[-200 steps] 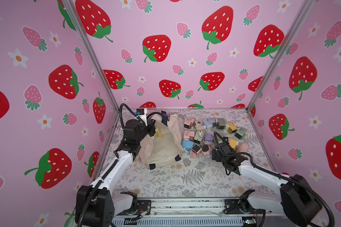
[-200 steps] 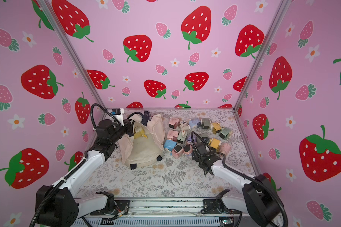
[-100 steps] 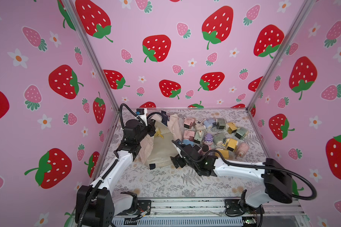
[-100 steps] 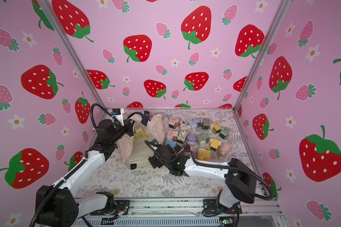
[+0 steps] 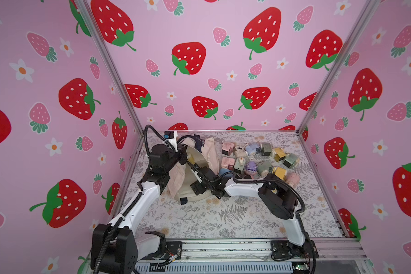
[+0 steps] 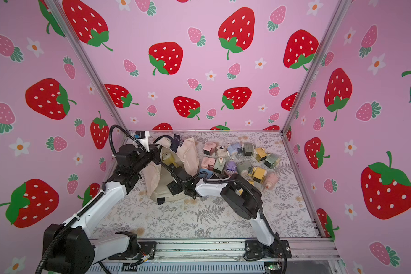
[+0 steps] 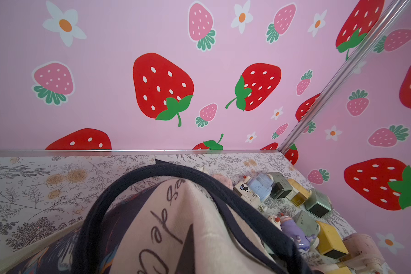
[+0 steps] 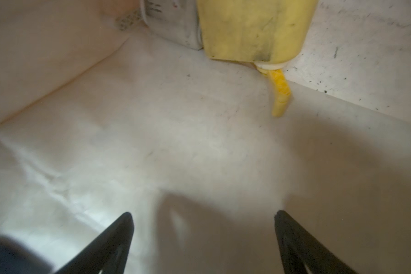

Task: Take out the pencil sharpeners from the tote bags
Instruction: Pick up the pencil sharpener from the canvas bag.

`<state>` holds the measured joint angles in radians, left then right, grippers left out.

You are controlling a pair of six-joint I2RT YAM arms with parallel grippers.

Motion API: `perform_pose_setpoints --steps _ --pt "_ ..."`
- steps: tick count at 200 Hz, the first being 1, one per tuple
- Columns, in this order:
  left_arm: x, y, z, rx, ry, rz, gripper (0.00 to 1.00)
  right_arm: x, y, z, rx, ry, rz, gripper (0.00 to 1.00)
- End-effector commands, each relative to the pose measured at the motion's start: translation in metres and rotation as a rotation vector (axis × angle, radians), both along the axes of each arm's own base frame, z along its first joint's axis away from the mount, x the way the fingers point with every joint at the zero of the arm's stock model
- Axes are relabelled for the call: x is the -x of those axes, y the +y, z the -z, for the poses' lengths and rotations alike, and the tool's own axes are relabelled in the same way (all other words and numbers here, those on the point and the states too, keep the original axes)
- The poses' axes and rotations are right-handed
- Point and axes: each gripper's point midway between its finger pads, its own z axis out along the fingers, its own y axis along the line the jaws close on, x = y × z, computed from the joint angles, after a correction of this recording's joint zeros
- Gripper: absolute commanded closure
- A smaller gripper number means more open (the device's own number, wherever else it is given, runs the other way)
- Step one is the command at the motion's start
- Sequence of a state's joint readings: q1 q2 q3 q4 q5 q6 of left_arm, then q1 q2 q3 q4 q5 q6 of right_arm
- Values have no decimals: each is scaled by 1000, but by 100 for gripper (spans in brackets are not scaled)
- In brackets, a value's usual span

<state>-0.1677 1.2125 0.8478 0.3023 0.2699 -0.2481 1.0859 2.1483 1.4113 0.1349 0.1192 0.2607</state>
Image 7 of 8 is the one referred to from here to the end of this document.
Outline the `light blue pencil sharpener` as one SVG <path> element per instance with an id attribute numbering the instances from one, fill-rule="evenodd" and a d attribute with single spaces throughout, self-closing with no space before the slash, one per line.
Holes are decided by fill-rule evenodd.
<path id="1" fill-rule="evenodd" d="M 270 173 L 262 173 L 250 179 L 247 184 L 248 187 L 259 196 L 260 201 L 263 203 L 270 196 L 275 182 Z"/>

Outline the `cream canvas tote bag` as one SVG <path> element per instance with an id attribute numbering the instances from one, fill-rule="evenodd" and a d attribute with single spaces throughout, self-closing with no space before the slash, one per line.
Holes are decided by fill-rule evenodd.
<path id="1" fill-rule="evenodd" d="M 11 274 L 309 274 L 292 240 L 217 179 L 159 163 L 131 171 L 83 224 Z"/>

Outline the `grey green round sharpener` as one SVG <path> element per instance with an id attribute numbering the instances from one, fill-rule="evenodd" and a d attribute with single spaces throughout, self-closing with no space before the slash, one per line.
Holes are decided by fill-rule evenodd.
<path id="1" fill-rule="evenodd" d="M 319 224 L 305 211 L 298 212 L 292 219 L 301 228 L 305 236 L 318 236 L 320 232 Z"/>

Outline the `pink round pencil sharpener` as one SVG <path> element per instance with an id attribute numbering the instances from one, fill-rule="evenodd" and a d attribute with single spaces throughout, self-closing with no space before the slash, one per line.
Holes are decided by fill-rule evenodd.
<path id="1" fill-rule="evenodd" d="M 374 240 L 367 234 L 354 233 L 343 243 L 349 254 L 339 263 L 311 267 L 316 274 L 383 274 L 383 258 Z"/>

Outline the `mint green pencil sharpener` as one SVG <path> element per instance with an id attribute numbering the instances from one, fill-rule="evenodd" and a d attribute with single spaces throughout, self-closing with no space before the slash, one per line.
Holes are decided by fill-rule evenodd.
<path id="1" fill-rule="evenodd" d="M 322 218 L 332 211 L 332 204 L 329 197 L 315 188 L 310 189 L 309 198 L 304 205 L 307 211 L 318 218 Z"/>

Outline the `yellow pencil sharpener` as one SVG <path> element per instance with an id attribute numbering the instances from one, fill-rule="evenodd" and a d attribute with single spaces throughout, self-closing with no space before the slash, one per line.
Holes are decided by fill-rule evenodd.
<path id="1" fill-rule="evenodd" d="M 349 254 L 341 236 L 334 226 L 321 221 L 317 221 L 316 223 L 320 226 L 318 235 L 320 243 L 317 249 L 321 255 L 332 259 L 341 259 Z"/>
<path id="2" fill-rule="evenodd" d="M 287 181 L 291 185 L 292 189 L 286 198 L 295 206 L 300 207 L 309 199 L 311 192 L 305 189 L 294 179 L 289 178 Z"/>

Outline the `grey green pencil sharpener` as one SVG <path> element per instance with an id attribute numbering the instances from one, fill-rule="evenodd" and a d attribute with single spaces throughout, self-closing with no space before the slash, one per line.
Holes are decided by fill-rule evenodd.
<path id="1" fill-rule="evenodd" d="M 268 172 L 267 175 L 273 181 L 270 194 L 271 198 L 283 199 L 293 190 L 289 181 L 280 172 Z"/>

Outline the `purple pencil sharpener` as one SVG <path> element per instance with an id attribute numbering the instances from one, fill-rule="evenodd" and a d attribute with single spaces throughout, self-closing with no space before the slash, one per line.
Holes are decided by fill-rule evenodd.
<path id="1" fill-rule="evenodd" d="M 280 227 L 282 232 L 294 242 L 301 254 L 305 254 L 310 250 L 313 251 L 320 243 L 317 235 L 310 234 L 307 236 L 295 221 L 287 215 L 281 215 Z"/>

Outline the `cream white pencil sharpener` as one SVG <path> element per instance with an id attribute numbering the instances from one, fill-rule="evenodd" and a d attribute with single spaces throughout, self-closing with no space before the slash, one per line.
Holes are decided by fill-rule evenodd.
<path id="1" fill-rule="evenodd" d="M 254 191 L 248 185 L 251 180 L 251 177 L 245 177 L 243 181 L 240 181 L 233 186 L 233 190 L 237 195 L 239 195 L 240 198 L 250 204 L 253 208 L 257 209 L 260 212 L 264 212 L 264 208 L 261 205 L 259 195 L 254 193 Z"/>

